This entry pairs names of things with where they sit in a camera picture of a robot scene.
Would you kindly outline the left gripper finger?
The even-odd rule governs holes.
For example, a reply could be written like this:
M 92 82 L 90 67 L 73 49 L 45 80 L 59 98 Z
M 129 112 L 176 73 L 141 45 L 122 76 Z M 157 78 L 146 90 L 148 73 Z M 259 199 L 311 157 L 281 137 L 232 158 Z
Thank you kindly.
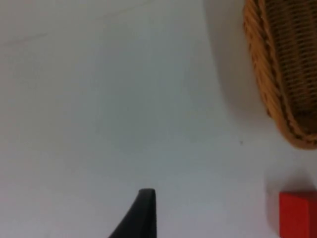
M 110 238 L 157 238 L 156 191 L 140 189 L 130 209 Z

